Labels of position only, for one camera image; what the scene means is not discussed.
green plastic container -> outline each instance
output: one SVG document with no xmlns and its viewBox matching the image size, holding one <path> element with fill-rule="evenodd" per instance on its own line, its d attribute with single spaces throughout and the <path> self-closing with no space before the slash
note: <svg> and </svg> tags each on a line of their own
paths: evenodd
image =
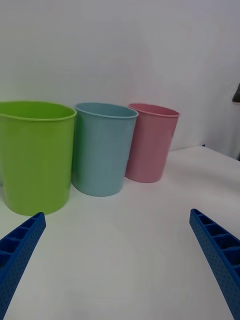
<svg viewBox="0 0 240 320">
<path fill-rule="evenodd" d="M 60 104 L 0 102 L 0 172 L 12 211 L 50 214 L 67 202 L 75 116 Z"/>
</svg>

blue bucket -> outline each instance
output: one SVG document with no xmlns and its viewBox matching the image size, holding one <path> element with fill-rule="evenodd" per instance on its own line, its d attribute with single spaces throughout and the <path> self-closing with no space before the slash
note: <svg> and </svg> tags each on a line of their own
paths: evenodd
<svg viewBox="0 0 240 320">
<path fill-rule="evenodd" d="M 123 185 L 138 112 L 107 103 L 75 108 L 72 183 L 87 195 L 114 195 Z"/>
</svg>

pink bucket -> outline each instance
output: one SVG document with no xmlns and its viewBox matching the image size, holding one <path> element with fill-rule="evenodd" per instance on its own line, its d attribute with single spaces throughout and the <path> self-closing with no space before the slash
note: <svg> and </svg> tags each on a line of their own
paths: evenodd
<svg viewBox="0 0 240 320">
<path fill-rule="evenodd" d="M 125 176 L 152 183 L 161 179 L 179 113 L 158 105 L 132 103 L 139 113 Z"/>
</svg>

dark object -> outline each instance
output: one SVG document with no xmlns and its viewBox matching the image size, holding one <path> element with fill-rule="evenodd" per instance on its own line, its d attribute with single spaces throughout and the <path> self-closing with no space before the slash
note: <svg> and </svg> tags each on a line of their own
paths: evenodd
<svg viewBox="0 0 240 320">
<path fill-rule="evenodd" d="M 0 240 L 0 320 L 45 227 L 45 216 L 39 212 Z"/>
<path fill-rule="evenodd" d="M 232 102 L 236 105 L 240 105 L 240 84 L 237 87 L 237 90 L 232 98 Z"/>
<path fill-rule="evenodd" d="M 197 209 L 190 225 L 235 320 L 240 320 L 240 241 Z"/>
</svg>

plastic cup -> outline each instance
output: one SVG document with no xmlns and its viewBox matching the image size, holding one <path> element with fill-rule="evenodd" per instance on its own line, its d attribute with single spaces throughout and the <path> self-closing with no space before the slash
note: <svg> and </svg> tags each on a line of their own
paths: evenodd
<svg viewBox="0 0 240 320">
<path fill-rule="evenodd" d="M 132 103 L 136 120 L 125 176 L 152 183 L 161 179 L 179 113 L 157 105 Z"/>
<path fill-rule="evenodd" d="M 0 102 L 0 174 L 12 211 L 50 214 L 67 202 L 75 116 L 61 104 Z"/>
<path fill-rule="evenodd" d="M 72 183 L 87 195 L 114 195 L 123 185 L 138 112 L 91 102 L 76 111 Z"/>
</svg>

